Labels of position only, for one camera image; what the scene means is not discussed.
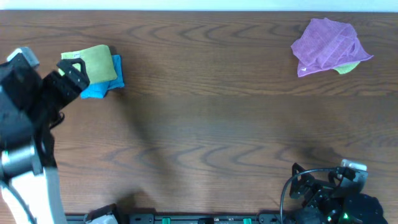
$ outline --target wood grain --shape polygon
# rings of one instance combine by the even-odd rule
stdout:
[[[314,17],[351,23],[375,57],[297,78],[290,45]],[[74,101],[53,131],[68,213],[276,210],[294,162],[348,158],[398,218],[397,14],[1,11],[0,34],[0,57],[28,45],[43,75],[66,51],[106,44],[123,57],[126,87]]]

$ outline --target white backdrop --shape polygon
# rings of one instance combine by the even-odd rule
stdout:
[[[0,0],[0,9],[398,12],[398,0]]]

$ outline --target cloth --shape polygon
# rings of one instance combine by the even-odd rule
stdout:
[[[81,58],[85,61],[90,84],[115,80],[118,77],[113,68],[111,51],[106,45],[97,45],[88,49],[61,54],[61,59],[74,58]],[[74,64],[73,66],[80,70],[80,64]],[[62,70],[59,70],[59,73],[61,75],[64,74]]]
[[[124,87],[120,55],[112,55],[112,61],[114,71],[118,76],[117,79],[89,85],[87,89],[80,94],[81,98],[104,98],[108,90]]]
[[[359,65],[359,63],[361,62],[349,63],[347,65],[336,67],[334,68],[334,70],[336,70],[340,75],[347,74],[348,72],[354,70],[354,68],[356,68]]]
[[[351,24],[327,18],[312,19],[291,48],[299,59],[298,77],[373,57],[365,52]]]

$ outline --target yellow-green cloth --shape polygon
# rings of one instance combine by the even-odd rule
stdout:
[[[88,49],[61,54],[61,59],[75,58],[81,58],[85,61],[90,85],[115,80],[118,77],[113,68],[111,51],[106,45],[97,45]],[[80,64],[74,64],[73,66],[80,70]]]
[[[347,65],[339,66],[334,68],[340,75],[347,74],[348,72],[352,71],[360,62],[349,63]]]

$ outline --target purple towel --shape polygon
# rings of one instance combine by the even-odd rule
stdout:
[[[351,24],[328,18],[312,19],[292,50],[299,59],[298,77],[373,57],[365,52]]]

